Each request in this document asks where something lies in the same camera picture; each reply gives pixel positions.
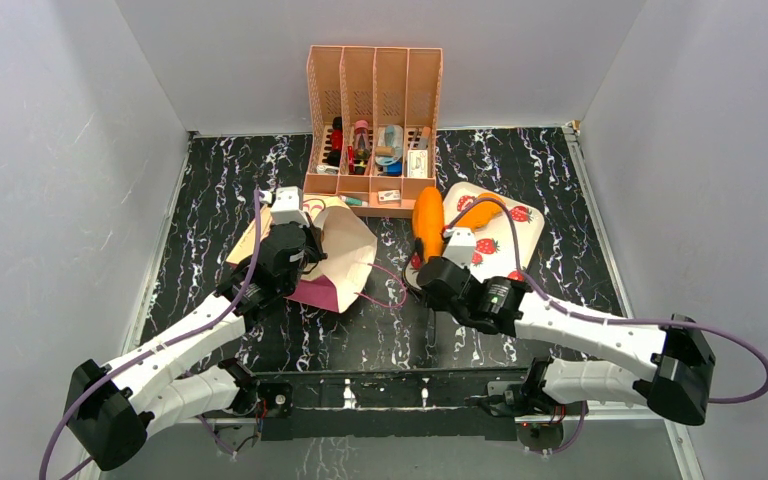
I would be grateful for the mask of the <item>orange baguette bread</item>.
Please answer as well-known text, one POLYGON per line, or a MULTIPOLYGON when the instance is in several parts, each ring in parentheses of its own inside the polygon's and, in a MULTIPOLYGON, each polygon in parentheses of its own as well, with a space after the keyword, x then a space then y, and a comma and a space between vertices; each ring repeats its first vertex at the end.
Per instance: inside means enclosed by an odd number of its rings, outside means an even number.
POLYGON ((444 248, 444 208, 441 192, 436 187, 429 186, 420 192, 411 222, 416 252, 422 262, 441 256, 444 248))

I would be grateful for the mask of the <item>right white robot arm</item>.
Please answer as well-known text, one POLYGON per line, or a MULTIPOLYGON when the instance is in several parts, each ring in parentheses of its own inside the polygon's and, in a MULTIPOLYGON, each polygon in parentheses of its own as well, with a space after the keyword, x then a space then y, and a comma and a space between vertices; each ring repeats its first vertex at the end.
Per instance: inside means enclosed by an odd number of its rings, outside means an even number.
POLYGON ((704 424, 716 356, 701 325, 681 315, 669 321, 626 319, 560 301, 534 282, 485 280, 434 257, 417 284, 433 309, 485 334, 563 346, 585 361, 536 360, 523 384, 525 405, 537 414, 581 401, 644 405, 675 423, 704 424))

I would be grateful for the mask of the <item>pink and cream paper bag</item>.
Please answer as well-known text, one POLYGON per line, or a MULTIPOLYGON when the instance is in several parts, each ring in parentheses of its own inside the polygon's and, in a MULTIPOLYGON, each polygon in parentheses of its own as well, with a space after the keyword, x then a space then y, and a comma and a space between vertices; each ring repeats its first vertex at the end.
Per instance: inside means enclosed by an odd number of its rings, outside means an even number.
POLYGON ((264 309, 275 299, 287 298, 300 304, 320 309, 345 312, 362 295, 374 264, 377 237, 367 228, 344 202, 334 196, 305 196, 304 210, 310 226, 322 230, 322 244, 326 259, 311 273, 304 275, 294 292, 271 292, 261 289, 252 281, 259 255, 259 244, 269 234, 272 219, 270 206, 275 190, 261 191, 257 200, 255 220, 237 242, 226 262, 234 270, 230 282, 216 292, 232 301, 243 289, 245 295, 235 308, 238 315, 250 316, 264 309))

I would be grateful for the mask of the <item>long twisted orange bread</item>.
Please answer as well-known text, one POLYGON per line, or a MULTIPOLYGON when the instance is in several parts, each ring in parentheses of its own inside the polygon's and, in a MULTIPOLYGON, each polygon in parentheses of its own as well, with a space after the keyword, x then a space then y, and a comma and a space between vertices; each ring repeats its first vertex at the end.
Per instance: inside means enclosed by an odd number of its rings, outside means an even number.
POLYGON ((482 193, 464 209, 465 214, 457 222, 457 226, 473 231, 484 228, 493 218, 502 214, 502 205, 505 205, 505 201, 500 196, 495 193, 482 193))

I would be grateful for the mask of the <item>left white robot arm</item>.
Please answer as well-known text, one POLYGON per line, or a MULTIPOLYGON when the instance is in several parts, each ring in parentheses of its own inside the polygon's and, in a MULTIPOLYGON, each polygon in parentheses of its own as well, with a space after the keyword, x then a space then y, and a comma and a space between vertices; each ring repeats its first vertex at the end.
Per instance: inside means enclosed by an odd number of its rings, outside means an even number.
POLYGON ((253 253, 198 307, 155 338, 100 365, 88 360, 72 374, 65 426, 102 471, 131 458, 154 434, 211 411, 260 412, 259 380, 226 359, 200 374, 191 367, 250 331, 273 303, 292 295, 311 266, 326 259, 320 228, 271 225, 253 253))

